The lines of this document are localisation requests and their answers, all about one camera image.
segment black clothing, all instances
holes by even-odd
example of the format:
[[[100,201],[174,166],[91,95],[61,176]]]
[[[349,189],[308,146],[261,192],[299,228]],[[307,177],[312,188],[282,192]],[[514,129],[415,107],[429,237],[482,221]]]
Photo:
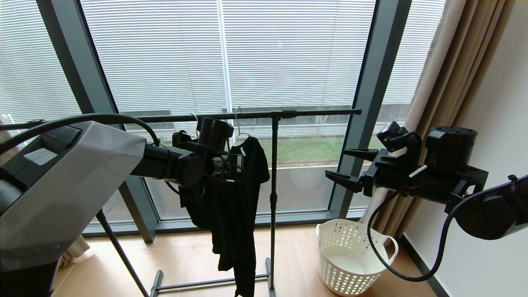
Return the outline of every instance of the black clothing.
[[[231,153],[246,155],[242,178],[237,182],[206,179],[205,193],[199,199],[194,198],[196,193],[180,187],[180,204],[187,208],[195,225],[211,231],[213,252],[220,254],[218,270],[233,267],[235,296],[253,297],[256,268],[253,232],[260,184],[269,180],[268,161],[259,141],[251,136],[231,148]]]

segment wall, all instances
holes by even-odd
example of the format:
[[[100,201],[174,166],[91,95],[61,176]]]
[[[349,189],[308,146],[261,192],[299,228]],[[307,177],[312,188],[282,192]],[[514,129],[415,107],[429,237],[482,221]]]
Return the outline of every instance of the wall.
[[[461,126],[479,131],[470,165],[489,171],[486,187],[528,174],[528,2],[513,12],[485,78]],[[423,201],[405,233],[431,267],[446,214]],[[437,280],[450,296],[526,296],[528,229],[486,241],[464,233],[455,221]]]

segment beige curtain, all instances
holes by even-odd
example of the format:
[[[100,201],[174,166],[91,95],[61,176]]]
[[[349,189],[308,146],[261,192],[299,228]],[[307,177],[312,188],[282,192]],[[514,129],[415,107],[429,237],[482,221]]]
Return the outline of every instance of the beige curtain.
[[[513,1],[446,3],[405,127],[422,137],[434,126],[456,125],[475,95],[509,18]],[[425,155],[422,148],[421,162]],[[379,189],[361,218],[366,224],[388,194]],[[377,215],[374,228],[400,237],[421,199],[397,197]]]
[[[7,139],[11,138],[11,135],[8,131],[0,131],[0,143],[6,141]],[[18,147],[14,147],[11,150],[3,153],[0,155],[0,166],[4,165],[7,160],[11,159],[14,155],[16,155],[20,149]],[[75,240],[75,242],[64,252],[64,254],[61,257],[61,265],[65,265],[68,262],[70,262],[73,258],[80,257],[87,249],[89,249],[90,246],[86,242],[86,240],[79,235],[79,237]]]

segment green grass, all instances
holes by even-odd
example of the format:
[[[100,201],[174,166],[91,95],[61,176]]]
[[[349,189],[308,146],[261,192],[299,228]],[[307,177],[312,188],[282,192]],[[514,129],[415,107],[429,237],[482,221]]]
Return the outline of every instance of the green grass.
[[[260,144],[271,161],[271,140],[260,139]],[[339,160],[343,148],[343,137],[291,137],[279,138],[277,162],[303,162]],[[376,136],[371,138],[370,149],[381,149],[383,145]]]

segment white hanger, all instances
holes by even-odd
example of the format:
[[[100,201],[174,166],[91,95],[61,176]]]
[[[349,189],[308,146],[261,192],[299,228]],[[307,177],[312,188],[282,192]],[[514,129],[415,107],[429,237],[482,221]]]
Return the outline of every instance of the white hanger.
[[[251,137],[251,135],[249,135],[248,133],[242,133],[240,132],[240,122],[238,121],[238,118],[237,118],[237,110],[240,109],[240,113],[242,113],[242,108],[240,106],[238,106],[237,108],[235,108],[234,110],[234,119],[237,121],[237,126],[238,126],[238,134],[237,136],[235,137],[234,139],[234,144],[237,143],[237,140],[238,140],[238,137],[240,137],[240,135],[244,134],[244,135],[247,135],[248,137]]]
[[[198,139],[198,117],[193,113],[191,113],[191,115],[196,119],[196,139]]]

